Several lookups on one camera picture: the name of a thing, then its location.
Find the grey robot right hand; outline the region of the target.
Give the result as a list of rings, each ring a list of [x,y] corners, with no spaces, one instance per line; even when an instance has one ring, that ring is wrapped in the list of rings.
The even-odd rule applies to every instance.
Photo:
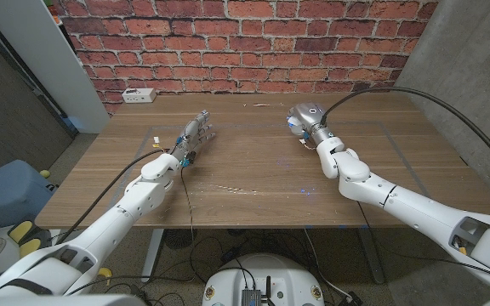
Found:
[[[334,137],[331,130],[321,123],[325,111],[317,104],[308,102],[292,107],[287,115],[292,134],[317,147],[322,141]]]

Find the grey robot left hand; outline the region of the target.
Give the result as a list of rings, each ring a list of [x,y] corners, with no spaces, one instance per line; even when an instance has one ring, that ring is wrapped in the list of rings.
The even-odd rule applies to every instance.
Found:
[[[200,112],[194,119],[185,125],[179,135],[171,155],[178,160],[184,160],[191,152],[198,153],[202,146],[215,136],[208,124],[210,113],[206,110]]]

